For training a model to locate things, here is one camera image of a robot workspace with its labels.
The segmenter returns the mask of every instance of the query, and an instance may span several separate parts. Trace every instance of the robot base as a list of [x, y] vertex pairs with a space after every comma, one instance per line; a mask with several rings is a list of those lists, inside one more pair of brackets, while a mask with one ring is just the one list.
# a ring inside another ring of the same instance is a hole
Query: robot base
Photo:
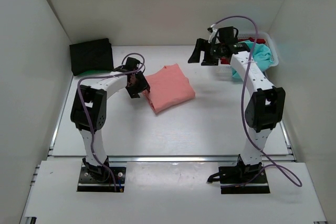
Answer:
[[91, 177], [85, 166], [80, 170], [77, 191], [100, 191], [105, 193], [123, 193], [125, 190], [126, 167], [110, 167], [116, 178], [117, 191], [114, 191], [112, 177], [110, 176], [105, 182], [99, 182]]
[[[240, 177], [237, 173], [237, 166], [221, 166], [219, 167], [219, 181], [222, 185], [241, 184], [252, 179], [256, 173], [245, 174]], [[266, 172], [263, 171], [253, 181], [245, 186], [225, 187], [221, 186], [221, 194], [269, 194], [269, 186], [267, 182]]]

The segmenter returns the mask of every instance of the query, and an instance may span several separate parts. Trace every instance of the pink cloth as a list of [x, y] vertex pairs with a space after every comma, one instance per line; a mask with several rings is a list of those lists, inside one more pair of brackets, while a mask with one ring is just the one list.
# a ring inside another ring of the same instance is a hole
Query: pink cloth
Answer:
[[195, 98], [195, 91], [178, 64], [164, 66], [157, 73], [146, 76], [146, 79], [151, 92], [144, 91], [143, 94], [155, 113]]

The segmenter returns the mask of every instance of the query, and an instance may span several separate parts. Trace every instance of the teal cloth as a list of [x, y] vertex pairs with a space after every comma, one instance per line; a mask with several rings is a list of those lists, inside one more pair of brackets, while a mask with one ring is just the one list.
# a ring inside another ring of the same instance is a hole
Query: teal cloth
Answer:
[[[247, 44], [247, 46], [252, 49], [253, 42], [247, 40], [242, 41]], [[267, 70], [271, 64], [273, 64], [271, 50], [264, 44], [256, 44], [253, 52], [253, 59], [257, 62], [257, 66], [262, 72]], [[241, 79], [236, 70], [232, 68], [232, 77], [236, 79]]]

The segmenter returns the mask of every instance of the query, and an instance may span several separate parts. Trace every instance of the white table surface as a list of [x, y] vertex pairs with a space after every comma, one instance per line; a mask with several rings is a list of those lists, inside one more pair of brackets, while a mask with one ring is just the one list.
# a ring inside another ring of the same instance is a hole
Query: white table surface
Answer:
[[[188, 64], [194, 46], [113, 47], [114, 65], [131, 52], [145, 56], [145, 76], [164, 65], [178, 63], [189, 78], [196, 98], [167, 109], [158, 115], [146, 99], [130, 99], [126, 89], [108, 100], [107, 120], [102, 129], [109, 156], [152, 155], [238, 155], [244, 148], [245, 133], [240, 117], [241, 81], [218, 76], [217, 67]], [[78, 77], [74, 77], [62, 119], [54, 156], [85, 156], [84, 144], [70, 121]], [[92, 84], [97, 80], [87, 80]], [[246, 92], [245, 105], [249, 101]], [[288, 154], [280, 125], [273, 130], [265, 151], [271, 155]]]
[[270, 194], [221, 195], [206, 184], [217, 163], [127, 163], [124, 193], [77, 192], [80, 158], [43, 161], [26, 217], [36, 224], [229, 223], [313, 224], [325, 221], [304, 163], [282, 163], [303, 182], [298, 188], [275, 168], [266, 170]]

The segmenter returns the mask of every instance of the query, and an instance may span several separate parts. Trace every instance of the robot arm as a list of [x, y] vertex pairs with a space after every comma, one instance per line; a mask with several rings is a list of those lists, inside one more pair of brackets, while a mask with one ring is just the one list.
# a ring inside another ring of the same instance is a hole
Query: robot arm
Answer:
[[[210, 27], [208, 29], [211, 32], [209, 40], [197, 40], [188, 63], [200, 62], [201, 51], [204, 51], [202, 66], [216, 66], [220, 58], [226, 58], [244, 78], [250, 49], [245, 43], [238, 43], [237, 33], [234, 35], [234, 29], [234, 27], [219, 29]], [[235, 171], [241, 178], [250, 178], [251, 175], [257, 174], [262, 169], [260, 150], [264, 149], [272, 129], [281, 121], [285, 103], [283, 88], [276, 88], [267, 80], [253, 59], [246, 87], [250, 94], [250, 102], [245, 110], [245, 119], [249, 126], [249, 136], [259, 150], [251, 144], [249, 139], [246, 140], [245, 148], [239, 154]]]
[[[121, 73], [137, 70], [139, 63], [137, 59], [129, 57], [124, 66], [114, 69], [110, 75], [116, 76]], [[76, 93], [73, 102], [70, 118], [71, 121], [75, 123], [84, 141], [86, 157], [83, 158], [83, 163], [88, 173], [98, 182], [105, 181], [109, 176], [108, 171], [100, 165], [100, 163], [102, 163], [109, 167], [101, 134], [101, 129], [106, 121], [107, 100], [123, 88], [127, 89], [131, 98], [139, 98], [140, 96], [138, 94], [140, 92], [150, 90], [149, 84], [140, 71], [134, 74], [103, 79], [92, 86], [80, 86], [94, 129], [94, 142], [92, 146], [90, 127], [78, 93]]]

